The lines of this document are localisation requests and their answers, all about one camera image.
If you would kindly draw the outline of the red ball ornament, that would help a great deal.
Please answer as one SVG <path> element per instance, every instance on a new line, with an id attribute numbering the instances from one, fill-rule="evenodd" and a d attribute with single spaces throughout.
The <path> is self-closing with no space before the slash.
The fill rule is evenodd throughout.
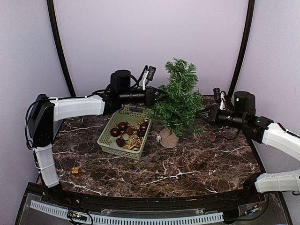
<path id="1" fill-rule="evenodd" d="M 128 124 L 127 124 L 126 122 L 120 122 L 120 123 L 118 124 L 118 129 L 119 129 L 120 131 L 126 131 L 127 127 L 128 127 Z"/>
<path id="2" fill-rule="evenodd" d="M 140 126 L 139 126 L 139 130 L 142 132 L 146 132 L 147 128 L 148 128 L 148 123 L 146 123 L 146 122 L 140 124 Z"/>
<path id="3" fill-rule="evenodd" d="M 120 136 L 121 131 L 118 128 L 114 127 L 111 129 L 110 134 L 112 137 L 118 137 Z"/>

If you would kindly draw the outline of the wooden tree base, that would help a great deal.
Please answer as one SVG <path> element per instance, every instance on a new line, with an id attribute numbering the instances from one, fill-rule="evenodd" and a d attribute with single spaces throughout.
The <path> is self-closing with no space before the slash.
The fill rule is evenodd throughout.
<path id="1" fill-rule="evenodd" d="M 176 136 L 176 134 L 172 131 L 170 131 L 167 128 L 162 129 L 160 132 L 161 140 L 160 144 L 164 148 L 175 148 L 179 142 L 179 138 Z"/>

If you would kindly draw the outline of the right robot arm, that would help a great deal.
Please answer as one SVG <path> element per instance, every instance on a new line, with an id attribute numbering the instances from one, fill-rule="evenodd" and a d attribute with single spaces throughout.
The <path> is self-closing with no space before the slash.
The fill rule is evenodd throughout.
<path id="1" fill-rule="evenodd" d="M 266 117 L 258 117 L 255 96 L 247 91 L 237 91 L 231 102 L 226 93 L 214 89 L 215 105 L 196 112 L 196 117 L 210 124 L 237 128 L 245 137 L 274 147 L 296 160 L 300 158 L 300 136 Z M 255 173 L 243 184 L 239 199 L 250 203 L 257 193 L 293 191 L 300 193 L 299 170 L 279 173 Z"/>

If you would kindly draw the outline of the small green christmas tree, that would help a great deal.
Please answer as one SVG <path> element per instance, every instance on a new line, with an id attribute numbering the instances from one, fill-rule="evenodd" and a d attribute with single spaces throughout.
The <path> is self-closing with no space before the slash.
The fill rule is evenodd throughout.
<path id="1" fill-rule="evenodd" d="M 195 125 L 196 112 L 203 109 L 203 96 L 196 88 L 198 84 L 197 68 L 184 59 L 173 58 L 165 64 L 169 74 L 168 84 L 161 85 L 166 99 L 150 107 L 148 117 L 160 122 L 178 138 L 189 131 L 196 136 L 203 133 L 203 128 Z"/>

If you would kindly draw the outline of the left black frame post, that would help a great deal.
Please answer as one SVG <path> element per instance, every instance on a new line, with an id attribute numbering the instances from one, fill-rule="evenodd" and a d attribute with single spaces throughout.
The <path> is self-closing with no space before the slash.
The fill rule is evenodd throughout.
<path id="1" fill-rule="evenodd" d="M 65 79 L 65 82 L 67 85 L 67 89 L 68 89 L 70 96 L 75 97 L 76 96 L 75 89 L 74 89 L 73 83 L 71 81 L 71 76 L 70 76 L 70 73 L 68 70 L 63 46 L 62 46 L 61 39 L 60 39 L 59 28 L 58 28 L 58 23 L 57 23 L 57 19 L 56 19 L 55 8 L 54 8 L 54 1 L 47 0 L 46 3 L 47 3 L 47 9 L 48 9 L 48 14 L 49 14 L 49 19 L 50 19 L 50 25 L 51 25 L 51 29 L 52 29 L 52 35 L 53 35 L 57 55 L 59 58 L 60 66 L 61 66 L 63 76 L 64 76 L 64 79 Z"/>

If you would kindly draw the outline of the black front rail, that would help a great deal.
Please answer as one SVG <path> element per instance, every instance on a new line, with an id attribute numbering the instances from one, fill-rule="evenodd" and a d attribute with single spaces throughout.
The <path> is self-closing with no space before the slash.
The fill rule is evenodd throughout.
<path id="1" fill-rule="evenodd" d="M 34 194 L 42 201 L 66 206 L 72 210 L 100 212 L 112 210 L 186 210 L 204 208 L 209 210 L 237 210 L 239 206 L 256 205 L 265 208 L 268 197 L 262 194 L 245 193 L 243 190 L 223 194 L 198 195 L 171 198 L 128 198 L 90 195 L 63 190 L 61 186 L 45 188 L 29 182 L 25 194 Z"/>

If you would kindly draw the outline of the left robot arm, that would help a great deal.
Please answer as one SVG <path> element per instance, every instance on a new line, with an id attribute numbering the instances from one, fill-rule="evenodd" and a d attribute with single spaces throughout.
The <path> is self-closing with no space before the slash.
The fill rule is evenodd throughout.
<path id="1" fill-rule="evenodd" d="M 48 197 L 55 204 L 66 201 L 66 193 L 60 190 L 59 178 L 53 158 L 54 123 L 67 118 L 89 115 L 111 115 L 126 104 L 153 105 L 163 91 L 148 86 L 156 68 L 145 66 L 136 79 L 129 70 L 117 70 L 111 74 L 110 84 L 81 97 L 48 97 L 38 95 L 25 115 L 25 139 L 29 150 L 34 152 L 35 165 L 48 190 Z"/>

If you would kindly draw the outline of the black frame post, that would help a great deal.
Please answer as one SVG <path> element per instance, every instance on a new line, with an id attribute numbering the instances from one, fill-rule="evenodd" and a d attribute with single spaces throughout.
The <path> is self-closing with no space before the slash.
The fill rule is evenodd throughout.
<path id="1" fill-rule="evenodd" d="M 49 14 L 49 19 L 50 19 L 50 25 L 51 25 L 51 29 L 52 29 L 52 35 L 53 35 L 57 55 L 59 58 L 60 66 L 61 66 L 63 76 L 64 76 L 64 79 L 65 79 L 65 82 L 67 85 L 67 89 L 68 89 L 70 96 L 75 97 L 76 96 L 75 89 L 74 89 L 73 83 L 71 81 L 71 76 L 70 76 L 70 73 L 68 70 L 63 46 L 62 46 L 61 39 L 60 39 L 59 28 L 58 28 L 58 23 L 57 23 L 57 19 L 56 19 L 55 8 L 54 8 L 54 1 L 47 0 L 46 3 L 47 3 L 47 9 L 48 9 L 48 14 Z"/>
<path id="2" fill-rule="evenodd" d="M 249 0 L 248 1 L 248 6 L 247 6 L 247 14 L 246 14 L 246 19 L 245 19 L 245 25 L 244 25 L 244 30 L 243 30 L 243 35 L 242 35 L 242 40 L 240 44 L 240 50 L 239 54 L 237 57 L 237 62 L 236 66 L 232 75 L 232 80 L 230 83 L 230 87 L 228 90 L 228 97 L 232 99 L 239 76 L 242 68 L 242 64 L 244 61 L 247 45 L 248 45 L 248 39 L 250 35 L 250 30 L 251 30 L 251 25 L 252 25 L 252 20 L 253 20 L 253 14 L 254 14 L 254 8 L 255 8 L 255 0 Z"/>

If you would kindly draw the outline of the right black frame post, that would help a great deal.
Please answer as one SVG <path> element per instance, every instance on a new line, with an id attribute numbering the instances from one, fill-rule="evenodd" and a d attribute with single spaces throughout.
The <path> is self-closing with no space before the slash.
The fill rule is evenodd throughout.
<path id="1" fill-rule="evenodd" d="M 242 68 L 242 64 L 244 61 L 247 45 L 248 45 L 248 39 L 250 35 L 250 30 L 251 30 L 251 25 L 252 25 L 252 20 L 253 20 L 253 14 L 254 14 L 254 8 L 255 8 L 255 0 L 249 0 L 248 1 L 248 6 L 247 6 L 247 14 L 246 14 L 246 19 L 245 19 L 245 25 L 244 25 L 244 30 L 243 30 L 243 35 L 242 35 L 242 40 L 240 44 L 240 50 L 239 54 L 237 57 L 237 62 L 236 66 L 232 75 L 232 80 L 230 83 L 230 87 L 228 90 L 228 97 L 232 99 L 239 76 Z"/>

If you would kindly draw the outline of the gold ornaments pile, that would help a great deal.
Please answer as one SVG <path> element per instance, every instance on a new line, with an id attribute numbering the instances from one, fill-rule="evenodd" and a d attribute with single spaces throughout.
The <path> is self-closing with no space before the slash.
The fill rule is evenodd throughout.
<path id="1" fill-rule="evenodd" d="M 124 149 L 138 151 L 142 145 L 142 141 L 146 135 L 146 132 L 142 132 L 139 130 L 139 126 L 142 123 L 148 123 L 149 119 L 144 118 L 141 121 L 137 121 L 136 126 L 127 123 L 127 129 L 125 134 L 127 134 L 126 144 L 123 146 Z"/>

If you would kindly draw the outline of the gold gift box ornament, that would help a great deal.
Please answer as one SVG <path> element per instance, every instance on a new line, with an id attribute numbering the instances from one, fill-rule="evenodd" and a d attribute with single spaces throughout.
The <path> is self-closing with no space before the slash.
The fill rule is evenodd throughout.
<path id="1" fill-rule="evenodd" d="M 82 175 L 83 171 L 80 167 L 73 167 L 72 168 L 72 174 L 76 177 L 80 177 Z"/>

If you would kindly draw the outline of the beige plastic basket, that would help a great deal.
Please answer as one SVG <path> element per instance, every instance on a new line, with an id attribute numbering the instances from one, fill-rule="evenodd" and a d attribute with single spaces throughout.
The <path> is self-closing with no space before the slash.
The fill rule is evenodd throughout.
<path id="1" fill-rule="evenodd" d="M 115 112 L 107 125 L 105 126 L 102 134 L 98 138 L 98 145 L 101 147 L 103 152 L 110 153 L 117 156 L 122 156 L 125 158 L 130 158 L 134 160 L 140 160 L 146 140 L 151 128 L 151 120 L 149 119 L 149 125 L 146 131 L 146 135 L 142 141 L 142 145 L 138 151 L 127 150 L 121 148 L 117 145 L 116 139 L 123 137 L 124 140 L 127 139 L 128 135 L 125 134 L 125 131 L 121 131 L 120 136 L 112 137 L 110 131 L 112 128 L 118 128 L 120 122 L 126 122 L 132 125 L 137 124 L 137 121 L 141 121 L 144 118 L 148 118 L 148 112 L 150 110 L 145 107 L 138 107 L 134 105 L 125 105 L 123 108 Z"/>

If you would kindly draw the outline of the white battery box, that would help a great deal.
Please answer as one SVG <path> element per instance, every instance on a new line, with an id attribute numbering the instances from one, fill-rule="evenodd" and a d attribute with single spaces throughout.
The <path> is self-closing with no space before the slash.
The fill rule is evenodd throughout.
<path id="1" fill-rule="evenodd" d="M 161 141 L 161 139 L 162 139 L 162 138 L 161 138 L 160 135 L 157 135 L 157 136 L 156 136 L 156 140 L 157 140 L 158 142 Z"/>

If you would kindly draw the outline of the brown pine cone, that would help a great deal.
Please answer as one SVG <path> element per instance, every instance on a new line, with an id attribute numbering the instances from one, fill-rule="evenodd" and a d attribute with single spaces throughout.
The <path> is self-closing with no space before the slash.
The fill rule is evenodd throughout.
<path id="1" fill-rule="evenodd" d="M 117 145 L 121 148 L 126 144 L 126 140 L 124 140 L 123 137 L 117 138 L 115 141 Z"/>

